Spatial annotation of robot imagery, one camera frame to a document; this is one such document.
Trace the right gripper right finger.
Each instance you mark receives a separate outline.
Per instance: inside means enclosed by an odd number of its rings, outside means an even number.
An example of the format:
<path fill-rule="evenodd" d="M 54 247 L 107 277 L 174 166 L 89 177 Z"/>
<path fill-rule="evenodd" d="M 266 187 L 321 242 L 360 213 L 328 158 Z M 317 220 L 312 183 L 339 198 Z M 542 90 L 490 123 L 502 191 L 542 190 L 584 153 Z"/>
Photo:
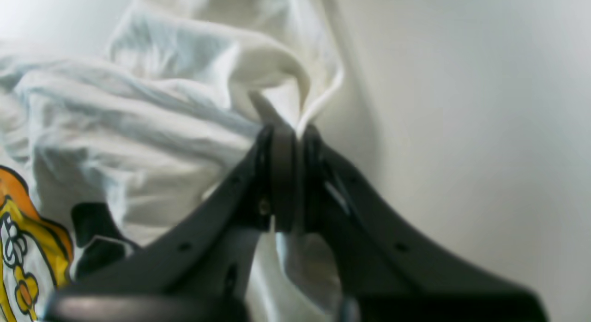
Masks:
<path fill-rule="evenodd" d="M 302 136 L 304 226 L 331 249 L 363 322 L 546 322 L 537 295 L 408 223 L 317 128 Z"/>

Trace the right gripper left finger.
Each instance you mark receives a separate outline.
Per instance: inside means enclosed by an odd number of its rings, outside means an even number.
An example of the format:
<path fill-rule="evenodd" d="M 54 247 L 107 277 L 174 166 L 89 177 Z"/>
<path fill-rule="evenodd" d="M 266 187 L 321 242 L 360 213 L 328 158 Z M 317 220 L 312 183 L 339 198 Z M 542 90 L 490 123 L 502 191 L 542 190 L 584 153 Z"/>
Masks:
<path fill-rule="evenodd" d="M 261 233 L 293 228 L 297 139 L 266 126 L 209 198 L 129 258 L 58 290 L 46 322 L 248 322 L 243 303 Z"/>

